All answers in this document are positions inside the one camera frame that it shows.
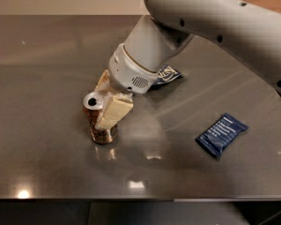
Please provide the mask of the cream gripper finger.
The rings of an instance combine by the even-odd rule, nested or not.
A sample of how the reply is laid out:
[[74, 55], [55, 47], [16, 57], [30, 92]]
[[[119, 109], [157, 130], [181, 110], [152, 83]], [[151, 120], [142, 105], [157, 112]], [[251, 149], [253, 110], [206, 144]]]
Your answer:
[[110, 90], [110, 76], [106, 69], [98, 80], [95, 90], [97, 92], [107, 92]]
[[103, 109], [96, 120], [96, 129], [110, 129], [122, 120], [133, 108], [130, 95], [107, 95]]

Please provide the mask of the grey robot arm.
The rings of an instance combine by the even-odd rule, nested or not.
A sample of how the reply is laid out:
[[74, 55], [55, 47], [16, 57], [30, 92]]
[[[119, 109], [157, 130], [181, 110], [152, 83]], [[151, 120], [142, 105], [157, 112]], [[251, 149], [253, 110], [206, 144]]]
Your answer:
[[132, 109], [157, 72], [194, 36], [212, 41], [281, 93], [281, 14], [240, 0], [144, 0], [140, 18], [102, 74], [97, 129], [109, 129]]

